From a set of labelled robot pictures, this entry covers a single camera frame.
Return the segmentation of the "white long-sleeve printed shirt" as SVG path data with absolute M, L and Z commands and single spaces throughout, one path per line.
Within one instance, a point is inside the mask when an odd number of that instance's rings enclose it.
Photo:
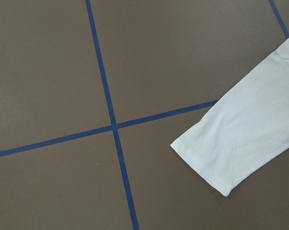
M 287 150 L 289 38 L 171 147 L 223 196 Z

